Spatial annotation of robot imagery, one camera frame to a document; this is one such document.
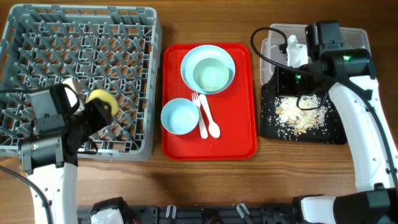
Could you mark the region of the yellow plastic cup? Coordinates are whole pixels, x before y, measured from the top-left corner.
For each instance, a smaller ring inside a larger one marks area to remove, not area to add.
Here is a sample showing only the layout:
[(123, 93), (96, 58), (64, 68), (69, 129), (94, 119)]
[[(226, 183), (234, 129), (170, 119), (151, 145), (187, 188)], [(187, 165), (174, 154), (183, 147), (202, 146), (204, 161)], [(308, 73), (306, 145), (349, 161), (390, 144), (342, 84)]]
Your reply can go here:
[(114, 97), (114, 95), (112, 95), (110, 92), (108, 92), (106, 90), (97, 89), (97, 90), (92, 91), (88, 95), (86, 102), (88, 103), (89, 101), (94, 100), (95, 98), (98, 98), (101, 101), (109, 103), (110, 109), (111, 109), (111, 114), (113, 116), (116, 116), (116, 114), (119, 111), (119, 103), (118, 103), (117, 99)]

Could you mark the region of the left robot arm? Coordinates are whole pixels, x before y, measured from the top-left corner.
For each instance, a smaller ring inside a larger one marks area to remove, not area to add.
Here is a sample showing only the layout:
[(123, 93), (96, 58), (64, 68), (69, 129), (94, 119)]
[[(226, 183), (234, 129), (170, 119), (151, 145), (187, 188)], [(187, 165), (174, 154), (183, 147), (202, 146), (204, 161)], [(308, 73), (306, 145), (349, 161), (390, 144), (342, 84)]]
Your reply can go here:
[(70, 103), (70, 89), (58, 84), (30, 93), (37, 134), (23, 140), (19, 153), (36, 223), (77, 223), (78, 150), (119, 110), (117, 99), (101, 89), (92, 91), (80, 110), (78, 101)]

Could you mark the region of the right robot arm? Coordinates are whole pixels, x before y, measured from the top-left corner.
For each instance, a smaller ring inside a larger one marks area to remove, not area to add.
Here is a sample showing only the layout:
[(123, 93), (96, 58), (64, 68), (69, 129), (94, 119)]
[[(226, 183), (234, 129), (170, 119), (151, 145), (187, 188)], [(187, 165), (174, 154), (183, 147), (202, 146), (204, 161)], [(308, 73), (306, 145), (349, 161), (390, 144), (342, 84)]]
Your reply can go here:
[(307, 223), (397, 223), (397, 149), (379, 99), (377, 71), (366, 49), (348, 49), (339, 23), (305, 28), (311, 63), (294, 74), (320, 78), (343, 124), (354, 162), (357, 193), (305, 196)]

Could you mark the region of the green bowl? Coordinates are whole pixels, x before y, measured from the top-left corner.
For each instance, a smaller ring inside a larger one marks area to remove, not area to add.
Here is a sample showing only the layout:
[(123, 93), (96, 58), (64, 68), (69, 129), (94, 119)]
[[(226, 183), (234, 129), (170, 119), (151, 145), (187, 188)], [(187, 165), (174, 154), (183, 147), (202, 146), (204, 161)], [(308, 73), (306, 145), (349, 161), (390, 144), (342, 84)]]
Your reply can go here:
[(229, 83), (229, 68), (216, 58), (204, 58), (193, 68), (193, 80), (205, 93), (216, 93)]

